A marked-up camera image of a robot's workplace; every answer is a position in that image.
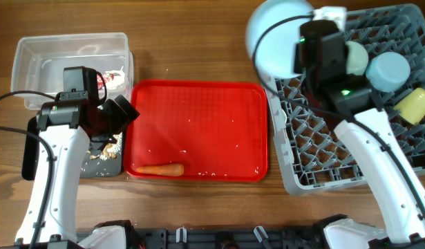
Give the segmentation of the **white tissue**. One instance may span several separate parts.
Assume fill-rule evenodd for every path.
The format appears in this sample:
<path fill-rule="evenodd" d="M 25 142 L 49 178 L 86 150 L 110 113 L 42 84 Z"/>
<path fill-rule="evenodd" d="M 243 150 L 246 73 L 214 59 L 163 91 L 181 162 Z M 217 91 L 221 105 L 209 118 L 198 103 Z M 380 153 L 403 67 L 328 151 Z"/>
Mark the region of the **white tissue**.
<path fill-rule="evenodd" d="M 120 88 L 125 83 L 126 74 L 122 67 L 120 70 L 106 71 L 104 73 L 104 80 L 108 90 Z"/>

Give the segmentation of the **red snack wrapper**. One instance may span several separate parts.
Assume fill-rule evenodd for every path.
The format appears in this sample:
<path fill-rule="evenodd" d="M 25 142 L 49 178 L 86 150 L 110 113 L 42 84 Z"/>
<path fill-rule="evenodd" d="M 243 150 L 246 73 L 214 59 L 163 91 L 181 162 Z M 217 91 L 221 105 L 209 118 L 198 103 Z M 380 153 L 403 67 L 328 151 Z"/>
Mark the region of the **red snack wrapper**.
<path fill-rule="evenodd" d="M 107 85 L 107 83 L 110 82 L 111 80 L 112 80 L 112 77 L 111 77 L 110 73 L 105 73 L 102 76 L 98 75 L 97 76 L 97 88 L 98 88 L 98 90 L 103 90 L 104 85 Z"/>

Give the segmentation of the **light green bowl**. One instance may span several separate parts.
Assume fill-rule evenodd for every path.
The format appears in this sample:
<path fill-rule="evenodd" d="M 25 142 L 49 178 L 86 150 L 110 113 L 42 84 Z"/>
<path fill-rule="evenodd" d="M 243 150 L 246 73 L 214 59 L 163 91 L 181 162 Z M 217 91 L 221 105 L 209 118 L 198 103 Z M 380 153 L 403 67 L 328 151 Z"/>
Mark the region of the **light green bowl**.
<path fill-rule="evenodd" d="M 346 73 L 363 75 L 369 63 L 367 50 L 355 41 L 347 41 L 346 46 L 348 48 Z"/>

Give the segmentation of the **yellow plastic cup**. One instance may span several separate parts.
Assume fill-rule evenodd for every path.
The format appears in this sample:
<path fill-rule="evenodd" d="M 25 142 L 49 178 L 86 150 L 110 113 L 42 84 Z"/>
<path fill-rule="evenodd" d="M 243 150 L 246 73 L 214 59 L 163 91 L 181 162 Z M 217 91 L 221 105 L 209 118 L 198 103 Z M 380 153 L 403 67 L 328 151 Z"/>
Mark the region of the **yellow plastic cup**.
<path fill-rule="evenodd" d="M 412 125 L 417 125 L 425 116 L 425 90 L 417 88 L 398 102 L 394 110 Z"/>

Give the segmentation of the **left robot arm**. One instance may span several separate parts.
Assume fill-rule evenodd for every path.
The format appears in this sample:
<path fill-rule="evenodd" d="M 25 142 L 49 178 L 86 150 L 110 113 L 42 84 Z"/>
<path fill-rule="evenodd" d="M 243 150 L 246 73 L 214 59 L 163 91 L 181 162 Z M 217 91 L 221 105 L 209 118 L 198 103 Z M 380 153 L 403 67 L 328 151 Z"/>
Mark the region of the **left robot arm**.
<path fill-rule="evenodd" d="M 80 171 L 94 136 L 102 145 L 114 141 L 139 113 L 122 95 L 101 100 L 86 92 L 58 93 L 37 114 L 37 168 L 16 248 L 48 248 L 54 243 L 77 246 L 75 209 Z"/>

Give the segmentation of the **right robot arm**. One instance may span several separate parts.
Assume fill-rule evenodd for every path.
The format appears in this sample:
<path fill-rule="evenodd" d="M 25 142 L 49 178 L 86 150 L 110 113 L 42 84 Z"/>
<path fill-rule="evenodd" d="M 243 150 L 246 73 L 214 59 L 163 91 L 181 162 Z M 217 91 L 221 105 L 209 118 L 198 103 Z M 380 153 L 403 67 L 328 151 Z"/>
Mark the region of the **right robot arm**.
<path fill-rule="evenodd" d="M 367 248 L 425 248 L 425 189 L 392 133 L 387 113 L 364 76 L 348 74 L 343 41 L 302 39 L 295 68 L 316 111 L 339 119 L 334 128 L 366 177 L 384 218 L 385 239 Z"/>

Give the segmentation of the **light blue bowl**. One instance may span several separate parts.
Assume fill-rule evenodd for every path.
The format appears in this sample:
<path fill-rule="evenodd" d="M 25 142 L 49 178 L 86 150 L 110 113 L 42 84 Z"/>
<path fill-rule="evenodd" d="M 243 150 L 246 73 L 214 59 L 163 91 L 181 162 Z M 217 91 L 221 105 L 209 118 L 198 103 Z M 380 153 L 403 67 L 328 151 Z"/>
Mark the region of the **light blue bowl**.
<path fill-rule="evenodd" d="M 378 91 L 390 93 L 401 88 L 410 75 L 408 60 L 395 52 L 386 52 L 371 60 L 366 77 Z"/>

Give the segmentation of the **light blue plate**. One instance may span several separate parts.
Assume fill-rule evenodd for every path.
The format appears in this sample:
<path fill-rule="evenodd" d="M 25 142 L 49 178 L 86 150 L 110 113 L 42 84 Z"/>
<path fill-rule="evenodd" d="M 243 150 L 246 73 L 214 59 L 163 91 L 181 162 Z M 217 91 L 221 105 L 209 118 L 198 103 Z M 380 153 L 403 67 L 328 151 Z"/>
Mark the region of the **light blue plate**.
<path fill-rule="evenodd" d="M 299 28 L 309 18 L 289 21 L 272 29 L 257 41 L 274 24 L 295 16 L 307 16 L 314 8 L 304 0 L 267 0 L 249 18 L 245 44 L 249 56 L 256 53 L 256 66 L 263 76 L 276 79 L 291 79 L 298 75 L 293 71 L 296 43 L 299 41 Z"/>

